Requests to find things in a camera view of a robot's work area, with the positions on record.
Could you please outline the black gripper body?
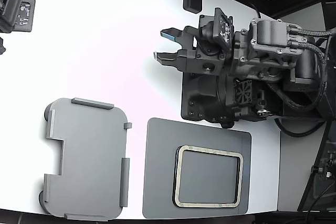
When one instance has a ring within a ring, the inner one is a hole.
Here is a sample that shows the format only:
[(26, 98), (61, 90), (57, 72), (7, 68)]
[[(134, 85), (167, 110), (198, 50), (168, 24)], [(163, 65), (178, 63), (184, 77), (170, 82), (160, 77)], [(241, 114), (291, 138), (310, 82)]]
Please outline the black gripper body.
[(193, 50), (187, 50), (187, 72), (220, 76), (246, 77), (252, 73), (249, 61), (250, 36), (231, 33), (192, 31)]

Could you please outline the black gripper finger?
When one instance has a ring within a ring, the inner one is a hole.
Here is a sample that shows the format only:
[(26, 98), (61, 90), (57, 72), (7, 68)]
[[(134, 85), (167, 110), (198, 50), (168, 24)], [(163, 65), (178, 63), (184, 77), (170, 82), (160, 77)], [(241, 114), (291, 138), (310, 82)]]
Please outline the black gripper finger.
[(180, 50), (175, 53), (154, 52), (154, 59), (163, 66), (174, 67), (180, 72), (186, 72), (186, 56)]
[(177, 28), (168, 28), (160, 31), (160, 35), (163, 38), (171, 40), (173, 42), (178, 43), (182, 46), (182, 49), (193, 50), (193, 41), (194, 35), (192, 34), (192, 30), (194, 27), (186, 26), (183, 30), (179, 30)]

